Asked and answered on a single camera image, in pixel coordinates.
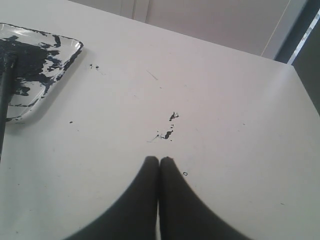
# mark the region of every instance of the white table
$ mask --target white table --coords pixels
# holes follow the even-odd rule
[[[7,124],[0,239],[73,234],[148,155],[253,239],[319,239],[320,118],[292,66],[66,0],[3,0],[0,16],[84,43],[33,119]]]

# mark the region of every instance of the black handle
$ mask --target black handle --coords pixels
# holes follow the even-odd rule
[[[7,121],[8,104],[13,90],[14,71],[17,62],[17,55],[6,53],[3,56],[3,73],[0,80],[0,160],[2,145],[4,142],[5,128]]]

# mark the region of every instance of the brush handle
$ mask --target brush handle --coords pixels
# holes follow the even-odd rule
[[[13,93],[16,62],[17,55],[14,53],[6,53],[3,56],[4,66],[2,77],[0,79],[0,160],[2,155],[2,145],[4,143],[8,104],[10,95]]]

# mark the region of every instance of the table surface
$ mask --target table surface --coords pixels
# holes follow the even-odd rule
[[[73,234],[149,155],[250,238],[318,239],[320,118],[292,66],[66,0],[4,0],[0,16],[84,43],[29,122],[7,124],[0,239]]]

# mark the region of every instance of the paint-stained tray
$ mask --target paint-stained tray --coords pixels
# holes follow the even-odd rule
[[[0,23],[0,76],[4,52],[18,55],[7,120],[23,121],[38,108],[82,47],[82,42],[69,37]]]

